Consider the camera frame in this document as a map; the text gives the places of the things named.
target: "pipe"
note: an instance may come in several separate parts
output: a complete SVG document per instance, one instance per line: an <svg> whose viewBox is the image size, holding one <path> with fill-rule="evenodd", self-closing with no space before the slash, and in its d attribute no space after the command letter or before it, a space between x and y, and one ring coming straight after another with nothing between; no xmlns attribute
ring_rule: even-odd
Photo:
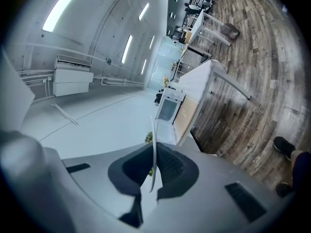
<svg viewBox="0 0 311 233"><path fill-rule="evenodd" d="M46 80L47 78L43 78L43 79L36 79L36 80L27 80L27 81L24 81L25 83L31 83L31 82L36 82L36 81L41 81L43 82L44 80Z"/></svg>
<svg viewBox="0 0 311 233"><path fill-rule="evenodd" d="M41 77L49 77L54 76L54 74L39 74L39 75L33 75L33 76L27 76L27 77L20 77L22 80L25 79L32 79L32 78L41 78Z"/></svg>
<svg viewBox="0 0 311 233"><path fill-rule="evenodd" d="M21 74L32 74L36 72L54 72L54 70L28 70L28 71L17 71L19 75Z"/></svg>
<svg viewBox="0 0 311 233"><path fill-rule="evenodd" d="M43 85L43 84L44 83L36 83L36 84L28 85L28 87L37 86L37 85Z"/></svg>
<svg viewBox="0 0 311 233"><path fill-rule="evenodd" d="M42 101L42 100L45 100L45 99L50 99L50 98L53 98L54 96L50 96L50 97L44 97L44 98L41 98L41 99L36 99L33 101L34 102L39 102L39 101Z"/></svg>
<svg viewBox="0 0 311 233"><path fill-rule="evenodd" d="M104 82L104 80L102 80L101 85L104 85L104 84L108 84L108 85L120 85L120 86L143 86L142 84L131 84L131 83L124 84L124 83L109 82L109 81L105 81L105 82Z"/></svg>
<svg viewBox="0 0 311 233"><path fill-rule="evenodd" d="M87 57L90 57L90 58L93 58L93 59L96 59L96 60L99 60L99 61L102 61L102 62L105 62L107 63L106 60L103 60L101 58L98 58L98 57L95 57L93 55L89 55L89 54L85 54L85 53L82 53L82 52L78 52L78 51L75 51L75 50L71 50L71 49L67 49L67 48L61 48L61 47L54 47L54 46L49 46L49 45L44 45L44 44L38 44L38 43L13 43L12 45L18 45L18 46L34 46L34 47L43 47L43 48L50 48L50 49L56 49L56 50L63 50L63 51L67 51L67 52L73 52L73 53L76 53L76 54L80 54L80 55L83 55L83 56L87 56ZM111 64L113 66L116 66L116 67L119 67L127 72L130 72L130 70L126 69L126 68L123 68L121 66L118 66L116 64Z"/></svg>
<svg viewBox="0 0 311 233"><path fill-rule="evenodd" d="M109 76L97 76L97 77L94 77L94 79L105 79L105 80L122 81L122 82L124 82L124 79L122 79L122 78L115 78L115 77L109 77ZM136 82L136 81L131 81L131 80L126 79L126 83L128 83L128 82L143 84L141 82Z"/></svg>

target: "desk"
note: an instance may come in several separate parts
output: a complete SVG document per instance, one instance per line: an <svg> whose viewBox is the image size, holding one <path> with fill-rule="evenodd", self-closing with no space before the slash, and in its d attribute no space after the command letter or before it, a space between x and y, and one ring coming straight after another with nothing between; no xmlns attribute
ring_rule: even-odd
<svg viewBox="0 0 311 233"><path fill-rule="evenodd" d="M208 52L206 52L206 51L204 51L204 50L202 50L202 49L199 49L199 48L197 48L197 47L191 45L192 42L195 40L195 38L196 38L197 36L200 37L200 38L202 38L202 39L204 39L204 40L207 40L207 41L211 42L212 44L215 44L212 40L206 38L206 37L203 36L203 35L200 35L200 32L201 32L202 30L203 30L203 31L206 31L206 32L208 32L208 33L211 33L211 34L212 34L213 36L215 36L217 39L219 39L220 41L224 42L227 46L231 46L230 42L228 42L227 40L225 40L224 38L222 38L219 34L215 33L214 31L212 31L212 30L210 30L210 29L208 29L208 28L206 28L206 27L203 25L203 24L204 24L204 17L210 18L211 20L213 20L214 22L220 24L221 26L224 25L221 21L219 21L219 20L217 20L216 18L210 16L209 14L205 13L204 10L202 10L201 13L200 13L200 15L198 16L198 18L196 18L196 22L195 22L193 28L191 29L191 37L190 37L189 43L186 44L186 45L184 46L184 49L183 49L182 54L181 54L181 57L184 56L185 52L186 52L188 49L191 50L191 51L193 51L193 52L195 52L195 53L197 53L197 54L199 54L199 55L201 55L201 56L204 56L204 55L202 55L202 54L205 54L205 55L207 55L207 56L209 56L209 57L212 57L212 55L211 55L210 53L208 53Z"/></svg>
<svg viewBox="0 0 311 233"><path fill-rule="evenodd" d="M162 128L158 129L163 131L163 127L167 127L165 133L173 132L174 135L170 136L171 144L181 146L187 138L205 102L207 92L210 92L210 85L215 77L225 80L248 100L251 98L251 94L226 73L226 67L219 61L209 60L203 63L180 77L176 87L173 85L174 88L185 93L185 99L179 108L173 125L161 125Z"/></svg>
<svg viewBox="0 0 311 233"><path fill-rule="evenodd" d="M211 43L214 44L213 41L211 41L211 40L207 39L206 37L200 35L200 32L203 30L203 31L205 31L205 32L207 32L207 33L211 33L211 34L212 34L213 36L215 36L217 39L219 39L220 41L224 42L227 46L231 46L231 43L228 42L227 40L225 40L225 39L224 39L223 37L221 37L219 34L215 33L214 31L212 31L212 30L210 30L210 29L208 29L208 28L206 28L206 27L204 27L204 25L203 25L204 17L208 17L209 19L211 19L212 21L214 21L214 22L220 24L221 26L224 25L221 21L219 21L219 20L217 20L216 18L210 16L209 14L205 13L205 12L202 10L201 13L200 13L200 15L199 15L199 17L197 18L197 20L196 20L196 22L195 22L193 28L192 28L192 30L191 30L192 37L191 37L191 39L190 39L190 44L193 42L193 40L196 38L196 36L198 36L198 37L200 37L200 38L202 38L202 39L204 39L204 40L207 40L207 41L209 41L209 42L211 42Z"/></svg>

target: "light fixture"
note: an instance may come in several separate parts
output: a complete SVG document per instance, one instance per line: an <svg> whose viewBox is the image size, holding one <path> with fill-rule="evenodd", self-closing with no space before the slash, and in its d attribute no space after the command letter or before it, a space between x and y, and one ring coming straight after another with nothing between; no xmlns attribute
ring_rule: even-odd
<svg viewBox="0 0 311 233"><path fill-rule="evenodd" d="M71 0L58 0L57 4L54 6L52 11L50 12L47 20L43 25L43 30L52 32L54 30L57 21L59 20L60 16L62 15L63 11L70 3Z"/></svg>
<svg viewBox="0 0 311 233"><path fill-rule="evenodd" d="M143 74L143 72L144 72L145 65L146 65L146 61L147 61L147 60L145 60L144 65L142 66L141 74Z"/></svg>
<svg viewBox="0 0 311 233"><path fill-rule="evenodd" d="M142 10L142 12L140 13L138 19L139 21L142 19L143 15L145 14L146 10L148 9L149 7L149 3L146 4L146 6L144 7L144 9Z"/></svg>
<svg viewBox="0 0 311 233"><path fill-rule="evenodd" d="M128 40L127 40L127 43L126 43L126 47L125 47L125 50L124 50L124 54L123 54L123 57L122 57L122 61L121 61L123 64L125 63L125 58L126 58L128 49L130 48L131 41L132 41L132 36L130 35L130 37L128 37Z"/></svg>
<svg viewBox="0 0 311 233"><path fill-rule="evenodd" d="M154 41L154 38L155 38L155 36L152 37L152 40L151 40L149 49L151 49L152 43L153 43L153 41Z"/></svg>

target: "shoe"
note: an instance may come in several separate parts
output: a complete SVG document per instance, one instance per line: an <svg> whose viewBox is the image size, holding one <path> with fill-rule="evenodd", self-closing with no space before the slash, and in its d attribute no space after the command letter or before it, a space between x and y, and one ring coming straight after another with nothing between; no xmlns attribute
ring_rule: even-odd
<svg viewBox="0 0 311 233"><path fill-rule="evenodd" d="M276 138L274 138L273 146L276 148L277 151L283 153L289 161L291 160L292 152L296 150L293 144L289 143L281 136L277 136Z"/></svg>
<svg viewBox="0 0 311 233"><path fill-rule="evenodd" d="M285 197L286 195L290 194L292 191L293 191L293 188L285 182L281 182L276 185L276 194L280 198Z"/></svg>

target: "black vent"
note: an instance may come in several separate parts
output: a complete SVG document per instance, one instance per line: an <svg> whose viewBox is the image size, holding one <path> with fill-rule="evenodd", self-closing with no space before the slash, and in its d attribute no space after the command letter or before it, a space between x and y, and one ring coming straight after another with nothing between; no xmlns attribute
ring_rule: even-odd
<svg viewBox="0 0 311 233"><path fill-rule="evenodd" d="M226 185L225 189L250 222L255 221L266 213L266 210L258 201L239 183Z"/></svg>

